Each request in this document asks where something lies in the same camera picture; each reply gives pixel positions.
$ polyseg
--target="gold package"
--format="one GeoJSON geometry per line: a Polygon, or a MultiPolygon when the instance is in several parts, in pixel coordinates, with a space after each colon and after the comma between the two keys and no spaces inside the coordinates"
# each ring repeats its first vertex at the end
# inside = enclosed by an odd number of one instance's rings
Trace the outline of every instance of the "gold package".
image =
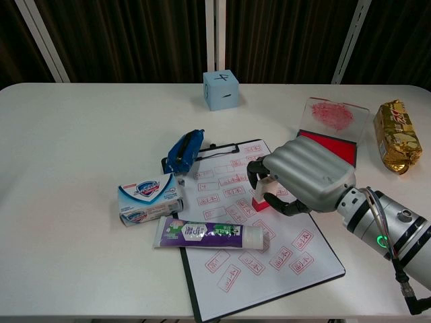
{"type": "Polygon", "coordinates": [[[401,175],[417,162],[422,148],[403,102],[382,104],[374,117],[374,129],[380,156],[388,169],[401,175]]]}

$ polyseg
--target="blue cube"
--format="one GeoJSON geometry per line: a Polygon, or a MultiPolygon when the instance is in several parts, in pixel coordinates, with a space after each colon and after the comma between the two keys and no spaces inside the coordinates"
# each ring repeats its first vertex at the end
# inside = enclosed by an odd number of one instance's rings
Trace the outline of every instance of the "blue cube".
{"type": "Polygon", "coordinates": [[[229,69],[203,74],[203,97],[211,111],[238,106],[238,80],[229,69]]]}

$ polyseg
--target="robotic hand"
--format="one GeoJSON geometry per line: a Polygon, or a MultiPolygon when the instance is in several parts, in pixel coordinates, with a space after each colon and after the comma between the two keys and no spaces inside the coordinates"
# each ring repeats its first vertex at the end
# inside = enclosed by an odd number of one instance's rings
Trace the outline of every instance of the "robotic hand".
{"type": "Polygon", "coordinates": [[[298,200],[287,203],[271,193],[265,200],[287,216],[310,211],[343,217],[347,230],[391,260],[395,278],[412,315],[431,308],[431,297],[417,300],[411,277],[431,290],[431,223],[382,192],[355,187],[354,168],[315,141],[299,136],[247,166],[256,188],[259,178],[273,176],[298,200]]]}

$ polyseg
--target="safeguard soap box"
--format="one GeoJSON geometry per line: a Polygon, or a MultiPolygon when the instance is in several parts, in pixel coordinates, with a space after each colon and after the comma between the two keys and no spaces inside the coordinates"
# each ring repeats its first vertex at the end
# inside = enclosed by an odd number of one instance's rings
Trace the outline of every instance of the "safeguard soap box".
{"type": "Polygon", "coordinates": [[[183,210],[183,196],[174,174],[119,186],[120,219],[125,226],[183,210]]]}

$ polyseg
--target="paper sheet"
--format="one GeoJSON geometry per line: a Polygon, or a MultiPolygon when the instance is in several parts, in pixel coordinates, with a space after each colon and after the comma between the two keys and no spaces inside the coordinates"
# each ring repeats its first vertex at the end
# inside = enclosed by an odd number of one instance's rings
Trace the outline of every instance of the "paper sheet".
{"type": "MultiPolygon", "coordinates": [[[[246,165],[270,151],[264,141],[245,143],[239,148],[239,153],[218,155],[193,164],[184,177],[185,209],[178,215],[186,220],[258,225],[269,238],[269,245],[262,251],[187,248],[203,321],[345,272],[310,215],[286,217],[272,208],[261,212],[253,209],[253,190],[246,165]]],[[[232,147],[221,148],[199,156],[231,150],[232,147]]],[[[277,195],[285,201],[295,199],[282,186],[277,195]]]]}

